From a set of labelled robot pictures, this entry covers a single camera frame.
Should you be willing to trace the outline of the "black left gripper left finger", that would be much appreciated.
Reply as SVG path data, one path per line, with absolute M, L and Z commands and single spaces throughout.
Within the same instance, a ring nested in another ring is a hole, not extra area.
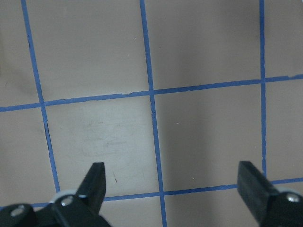
M 93 163 L 75 195 L 91 210 L 100 210 L 106 194 L 106 172 L 103 162 Z

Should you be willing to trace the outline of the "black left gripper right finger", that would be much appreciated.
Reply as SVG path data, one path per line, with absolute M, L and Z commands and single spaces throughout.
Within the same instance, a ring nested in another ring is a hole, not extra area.
M 264 222 L 271 203 L 279 195 L 279 191 L 250 161 L 239 162 L 237 190 L 257 222 Z

